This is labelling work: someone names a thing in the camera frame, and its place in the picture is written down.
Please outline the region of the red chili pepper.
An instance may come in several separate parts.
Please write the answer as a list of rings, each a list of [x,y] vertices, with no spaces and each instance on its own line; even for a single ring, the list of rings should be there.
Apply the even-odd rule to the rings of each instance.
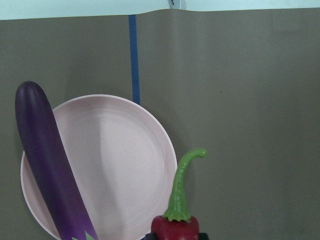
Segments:
[[[167,209],[151,223],[150,235],[156,240],[198,240],[198,220],[188,210],[184,181],[188,166],[196,158],[204,158],[207,150],[197,148],[187,152],[177,165]]]

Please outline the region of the purple eggplant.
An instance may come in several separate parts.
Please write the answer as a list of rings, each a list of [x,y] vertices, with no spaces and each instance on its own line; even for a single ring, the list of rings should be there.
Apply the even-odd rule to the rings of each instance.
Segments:
[[[62,240],[96,240],[51,105],[42,88],[23,82],[15,94],[19,136],[32,174]]]

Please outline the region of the pink plate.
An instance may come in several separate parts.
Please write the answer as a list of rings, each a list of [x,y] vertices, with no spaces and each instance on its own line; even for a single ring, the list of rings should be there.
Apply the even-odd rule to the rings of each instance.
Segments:
[[[141,240],[168,206],[177,160],[159,121],[113,95],[52,110],[82,200],[100,240]]]

